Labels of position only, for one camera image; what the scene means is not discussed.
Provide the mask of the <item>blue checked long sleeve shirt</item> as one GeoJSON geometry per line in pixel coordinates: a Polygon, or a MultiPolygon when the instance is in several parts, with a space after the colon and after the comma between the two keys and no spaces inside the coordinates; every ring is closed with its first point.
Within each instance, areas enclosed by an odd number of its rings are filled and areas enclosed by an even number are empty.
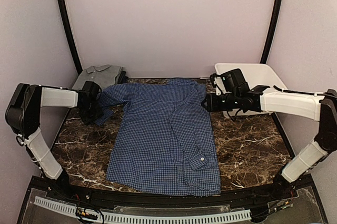
{"type": "Polygon", "coordinates": [[[205,84],[175,78],[165,84],[125,83],[103,90],[103,125],[123,106],[123,118],[107,167],[108,181],[169,196],[221,192],[210,115],[201,103],[205,84]]]}

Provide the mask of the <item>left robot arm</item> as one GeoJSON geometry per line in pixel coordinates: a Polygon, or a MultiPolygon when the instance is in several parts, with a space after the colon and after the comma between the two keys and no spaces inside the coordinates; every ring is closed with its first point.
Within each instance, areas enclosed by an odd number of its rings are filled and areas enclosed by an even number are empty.
{"type": "Polygon", "coordinates": [[[30,159],[47,179],[54,184],[53,191],[63,201],[74,197],[67,172],[57,162],[45,142],[40,123],[41,108],[77,108],[82,122],[93,123],[103,115],[98,104],[101,87],[86,81],[81,90],[20,83],[6,109],[5,121],[16,134],[16,141],[25,147],[30,159]]]}

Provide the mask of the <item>grey folded shirt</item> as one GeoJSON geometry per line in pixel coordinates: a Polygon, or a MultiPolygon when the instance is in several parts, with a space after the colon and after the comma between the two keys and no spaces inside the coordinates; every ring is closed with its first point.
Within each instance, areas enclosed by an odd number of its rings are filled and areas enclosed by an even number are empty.
{"type": "Polygon", "coordinates": [[[124,69],[120,66],[109,64],[102,66],[90,66],[79,74],[74,85],[72,86],[72,89],[81,90],[86,81],[93,81],[97,83],[102,89],[118,84],[117,79],[121,70],[124,69]]]}

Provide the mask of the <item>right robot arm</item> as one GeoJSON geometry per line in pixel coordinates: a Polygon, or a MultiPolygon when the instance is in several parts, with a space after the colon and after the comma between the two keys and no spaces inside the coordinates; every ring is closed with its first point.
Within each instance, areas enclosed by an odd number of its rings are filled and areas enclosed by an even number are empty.
{"type": "Polygon", "coordinates": [[[268,88],[257,85],[249,89],[241,85],[220,95],[207,93],[201,105],[209,112],[279,112],[319,122],[314,139],[274,177],[269,195],[279,200],[301,175],[336,151],[336,91],[308,93],[278,87],[268,91],[268,88]]]}

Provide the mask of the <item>right black frame post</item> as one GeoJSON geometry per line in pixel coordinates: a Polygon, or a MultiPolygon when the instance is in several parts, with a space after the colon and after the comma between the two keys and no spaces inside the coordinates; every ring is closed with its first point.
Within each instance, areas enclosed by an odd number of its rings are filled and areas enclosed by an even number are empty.
{"type": "Polygon", "coordinates": [[[279,19],[281,4],[282,4],[282,0],[274,0],[269,28],[267,31],[262,55],[260,58],[260,64],[266,64],[268,61],[274,35],[275,35],[275,31],[276,31],[276,27],[277,27],[277,23],[278,23],[278,19],[279,19]]]}

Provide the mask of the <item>white plastic basket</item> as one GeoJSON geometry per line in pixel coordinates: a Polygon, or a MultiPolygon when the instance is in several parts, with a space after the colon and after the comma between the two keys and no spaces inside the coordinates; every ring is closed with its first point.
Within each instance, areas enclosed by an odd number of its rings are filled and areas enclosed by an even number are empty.
{"type": "MultiPolygon", "coordinates": [[[[266,64],[259,64],[259,63],[216,63],[215,64],[215,71],[217,75],[221,75],[225,72],[228,72],[233,69],[240,69],[245,80],[248,82],[250,89],[253,89],[257,85],[268,85],[270,88],[266,89],[264,93],[269,93],[276,91],[273,86],[276,85],[281,89],[288,89],[283,81],[279,78],[279,76],[275,73],[275,71],[266,64]]],[[[222,80],[217,77],[215,79],[218,87],[220,87],[221,91],[225,93],[225,87],[222,80]]],[[[254,111],[247,111],[243,113],[240,111],[237,114],[237,117],[240,116],[248,116],[248,115],[259,115],[259,114],[270,114],[267,112],[254,112],[254,111]]]]}

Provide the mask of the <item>black front rail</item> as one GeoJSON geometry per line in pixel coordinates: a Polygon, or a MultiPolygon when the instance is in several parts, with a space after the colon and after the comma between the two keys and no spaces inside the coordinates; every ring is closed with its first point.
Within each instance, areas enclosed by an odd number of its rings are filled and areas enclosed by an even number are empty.
{"type": "Polygon", "coordinates": [[[29,188],[35,188],[46,192],[51,198],[69,200],[79,203],[80,206],[95,206],[104,209],[112,209],[114,206],[127,207],[155,207],[155,208],[185,208],[185,207],[210,207],[230,205],[230,207],[259,207],[276,199],[268,193],[272,189],[271,184],[253,188],[224,191],[222,194],[207,197],[195,196],[164,196],[159,194],[119,192],[111,190],[93,189],[88,187],[71,185],[72,196],[65,196],[56,186],[51,186],[47,180],[33,176],[29,188]]]}

